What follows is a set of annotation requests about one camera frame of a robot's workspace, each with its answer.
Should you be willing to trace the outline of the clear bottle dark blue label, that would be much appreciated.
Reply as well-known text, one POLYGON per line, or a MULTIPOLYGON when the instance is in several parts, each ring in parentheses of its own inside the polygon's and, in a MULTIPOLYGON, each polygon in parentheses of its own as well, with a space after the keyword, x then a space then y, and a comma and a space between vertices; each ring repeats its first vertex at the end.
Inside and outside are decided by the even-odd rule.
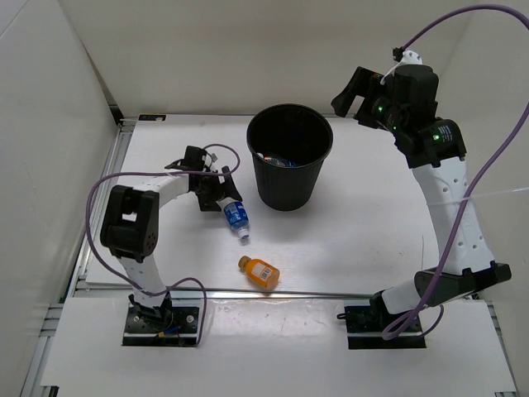
POLYGON ((250 238, 249 218, 244 204, 235 198, 224 198, 217 201, 217 204, 224 213, 231 230, 245 241, 250 238))

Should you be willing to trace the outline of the clear bottle red label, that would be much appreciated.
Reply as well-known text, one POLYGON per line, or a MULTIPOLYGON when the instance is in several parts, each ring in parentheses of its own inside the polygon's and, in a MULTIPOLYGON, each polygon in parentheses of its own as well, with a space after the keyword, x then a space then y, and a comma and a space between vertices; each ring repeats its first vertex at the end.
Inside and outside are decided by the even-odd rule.
POLYGON ((279 167, 283 167, 280 160, 282 159, 282 157, 280 156, 276 156, 276 155, 265 155, 263 153, 258 153, 258 157, 264 161, 266 161, 267 163, 271 164, 271 165, 275 165, 275 166, 279 166, 279 167))

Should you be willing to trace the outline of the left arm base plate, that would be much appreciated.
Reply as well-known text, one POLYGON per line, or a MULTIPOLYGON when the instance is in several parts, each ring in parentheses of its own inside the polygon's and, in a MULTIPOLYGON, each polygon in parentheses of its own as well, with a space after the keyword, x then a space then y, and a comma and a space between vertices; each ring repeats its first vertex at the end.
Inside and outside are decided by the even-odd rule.
POLYGON ((129 303, 122 334, 124 347, 196 347, 200 342, 203 310, 196 304, 184 306, 177 300, 164 310, 149 312, 129 303))

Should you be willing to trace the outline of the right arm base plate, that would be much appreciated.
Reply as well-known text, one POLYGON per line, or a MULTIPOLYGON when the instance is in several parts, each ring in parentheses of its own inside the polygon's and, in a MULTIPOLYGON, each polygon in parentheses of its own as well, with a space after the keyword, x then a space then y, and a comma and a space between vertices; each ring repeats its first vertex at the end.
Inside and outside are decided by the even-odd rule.
POLYGON ((336 319, 345 323, 349 350, 396 350, 426 348, 422 335, 421 321, 414 322, 398 337, 391 340, 382 338, 382 331, 397 316, 389 315, 380 319, 369 305, 346 305, 336 319))

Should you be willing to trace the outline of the clear bottle light blue label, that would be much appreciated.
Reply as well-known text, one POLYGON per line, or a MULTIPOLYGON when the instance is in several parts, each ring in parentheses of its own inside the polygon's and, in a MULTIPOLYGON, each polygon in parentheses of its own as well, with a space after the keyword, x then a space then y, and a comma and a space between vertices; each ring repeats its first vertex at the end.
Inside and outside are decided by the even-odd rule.
POLYGON ((298 167, 298 163, 291 161, 291 160, 284 159, 284 158, 282 158, 280 162, 283 167, 287 167, 287 168, 298 167))

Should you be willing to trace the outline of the orange juice bottle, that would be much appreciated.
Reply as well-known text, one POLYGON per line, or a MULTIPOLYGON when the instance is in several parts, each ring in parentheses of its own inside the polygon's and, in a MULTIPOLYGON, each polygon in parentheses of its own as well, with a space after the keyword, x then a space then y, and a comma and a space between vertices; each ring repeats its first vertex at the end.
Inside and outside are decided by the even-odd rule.
POLYGON ((239 259, 238 266, 247 278, 261 289, 273 290, 279 282, 280 271, 261 259, 243 256, 239 259))

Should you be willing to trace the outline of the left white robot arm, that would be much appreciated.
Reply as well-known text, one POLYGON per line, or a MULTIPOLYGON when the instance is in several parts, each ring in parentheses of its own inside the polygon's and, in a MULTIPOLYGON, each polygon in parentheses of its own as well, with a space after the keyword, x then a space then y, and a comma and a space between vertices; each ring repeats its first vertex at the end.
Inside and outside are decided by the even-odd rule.
POLYGON ((227 166, 217 169, 214 145, 188 146, 184 157, 157 173, 127 172, 146 177, 135 186, 117 184, 108 196, 100 242, 123 267, 122 279, 133 288, 131 305, 140 320, 155 331, 174 323, 169 287, 155 262, 159 240, 160 210, 185 194, 195 194, 202 212, 229 213, 242 203, 227 166))

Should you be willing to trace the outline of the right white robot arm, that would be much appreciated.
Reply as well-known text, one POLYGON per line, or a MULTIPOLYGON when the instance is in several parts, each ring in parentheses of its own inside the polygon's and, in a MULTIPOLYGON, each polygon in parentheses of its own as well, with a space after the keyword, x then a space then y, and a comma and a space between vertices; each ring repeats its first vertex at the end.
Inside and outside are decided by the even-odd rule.
POLYGON ((335 114, 344 117, 361 98, 355 120, 393 135, 421 188, 436 235, 437 266, 372 298, 372 323, 384 331, 417 306, 440 306, 512 278, 510 266, 496 261, 488 248, 474 204, 465 197, 466 147, 459 126, 436 114, 438 84, 426 65, 400 65, 389 76, 358 67, 331 102, 335 114))

